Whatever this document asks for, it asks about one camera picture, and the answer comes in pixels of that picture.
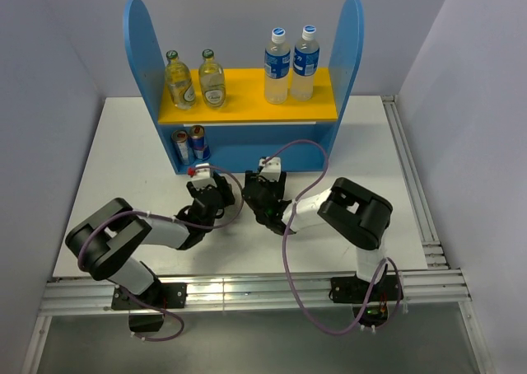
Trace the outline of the blue and yellow shelf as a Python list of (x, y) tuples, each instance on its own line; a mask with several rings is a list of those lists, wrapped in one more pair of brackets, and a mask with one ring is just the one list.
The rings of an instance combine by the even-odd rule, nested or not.
[(213, 164), (245, 172), (258, 157), (291, 140), (310, 139), (332, 150), (361, 62), (364, 11), (361, 0), (345, 1), (329, 65), (315, 73), (313, 96), (308, 101), (290, 97), (280, 105), (264, 99), (263, 69), (229, 68), (222, 108), (207, 107), (197, 94), (195, 106), (180, 110), (166, 87), (165, 61), (142, 0), (126, 2), (123, 33), (128, 65), (174, 172), (184, 174), (187, 166), (178, 158), (171, 134), (195, 124), (206, 128)]

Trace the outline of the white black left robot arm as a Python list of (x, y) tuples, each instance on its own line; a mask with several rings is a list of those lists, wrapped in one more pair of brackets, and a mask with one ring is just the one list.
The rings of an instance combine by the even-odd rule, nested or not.
[(164, 308), (170, 297), (155, 273), (133, 258), (134, 251), (140, 245), (189, 250), (236, 203), (226, 177), (210, 169), (195, 171), (187, 190), (193, 202), (171, 217), (134, 210), (122, 198), (110, 200), (65, 237), (78, 268), (96, 281), (114, 283), (121, 297), (126, 289), (137, 306)]

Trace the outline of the red bull can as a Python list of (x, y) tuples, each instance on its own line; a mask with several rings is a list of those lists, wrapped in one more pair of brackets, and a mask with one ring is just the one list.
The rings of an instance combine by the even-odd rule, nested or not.
[(189, 138), (197, 160), (207, 160), (211, 156), (210, 148), (207, 143), (205, 128), (195, 124), (189, 129)]
[(176, 155), (183, 165), (188, 166), (195, 162), (194, 150), (190, 145), (190, 138), (185, 130), (175, 130), (171, 134), (171, 141), (175, 148)]

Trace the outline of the aluminium rail frame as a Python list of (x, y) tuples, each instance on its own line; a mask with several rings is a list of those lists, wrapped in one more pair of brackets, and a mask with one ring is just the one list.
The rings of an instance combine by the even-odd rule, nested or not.
[[(398, 156), (408, 200), (412, 204), (413, 223), (417, 227), (428, 268), (401, 274), (406, 292), (401, 309), (410, 304), (453, 303), (459, 310), (459, 324), (466, 333), (476, 373), (493, 373), (495, 367), (472, 304), (472, 297), (460, 269), (452, 269), (445, 257), (421, 182), (413, 163), (395, 96), (370, 97), (370, 110), (380, 114), (383, 129), (390, 132)], [(220, 278), (188, 278), (191, 311), (220, 312), (287, 310), (296, 307), (283, 275), (236, 275)], [(39, 369), (49, 329), (55, 317), (102, 316), (110, 313), (110, 288), (82, 279), (53, 281), (44, 290), (42, 304), (27, 350), (22, 371)]]

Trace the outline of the Pocari Sweat bottle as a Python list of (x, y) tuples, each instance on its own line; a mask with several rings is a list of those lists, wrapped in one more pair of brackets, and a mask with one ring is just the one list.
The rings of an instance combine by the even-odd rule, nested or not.
[(304, 26), (301, 38), (295, 43), (291, 95), (298, 101), (307, 101), (313, 95), (314, 76), (319, 62), (319, 43), (315, 36), (315, 26)]
[(279, 105), (287, 100), (290, 57), (286, 31), (282, 27), (274, 28), (264, 53), (264, 97), (270, 104)]

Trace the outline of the Chang soda water bottle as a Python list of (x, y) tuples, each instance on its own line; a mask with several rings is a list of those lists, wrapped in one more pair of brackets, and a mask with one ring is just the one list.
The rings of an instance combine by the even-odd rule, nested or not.
[(167, 51), (166, 59), (165, 80), (172, 102), (179, 109), (191, 109), (196, 96), (190, 70), (175, 50)]
[(211, 49), (202, 52), (203, 63), (198, 69), (199, 84), (205, 104), (213, 109), (221, 108), (226, 99), (225, 74)]

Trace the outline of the Red Bull can right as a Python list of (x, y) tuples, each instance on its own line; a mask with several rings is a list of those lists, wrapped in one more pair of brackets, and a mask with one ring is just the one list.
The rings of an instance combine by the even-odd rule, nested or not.
[(205, 128), (195, 124), (189, 129), (189, 138), (197, 160), (207, 160), (211, 156), (210, 148), (207, 143)]

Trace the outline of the Red Bull can left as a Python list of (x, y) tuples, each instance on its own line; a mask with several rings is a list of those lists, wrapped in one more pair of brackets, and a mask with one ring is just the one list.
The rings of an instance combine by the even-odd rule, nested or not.
[(183, 165), (188, 166), (195, 162), (194, 150), (190, 145), (190, 138), (185, 130), (175, 130), (171, 134), (171, 141), (175, 148), (176, 155)]

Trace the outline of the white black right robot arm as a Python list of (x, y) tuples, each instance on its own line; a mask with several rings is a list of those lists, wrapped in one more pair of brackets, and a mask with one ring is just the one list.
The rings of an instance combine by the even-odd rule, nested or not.
[(279, 236), (294, 235), (308, 227), (329, 225), (356, 249), (356, 274), (330, 279), (329, 299), (334, 303), (361, 304), (395, 301), (403, 297), (396, 275), (388, 274), (384, 264), (383, 239), (393, 212), (391, 203), (372, 191), (346, 179), (298, 203), (285, 200), (287, 173), (246, 171), (242, 190), (244, 201), (254, 212), (257, 223)]

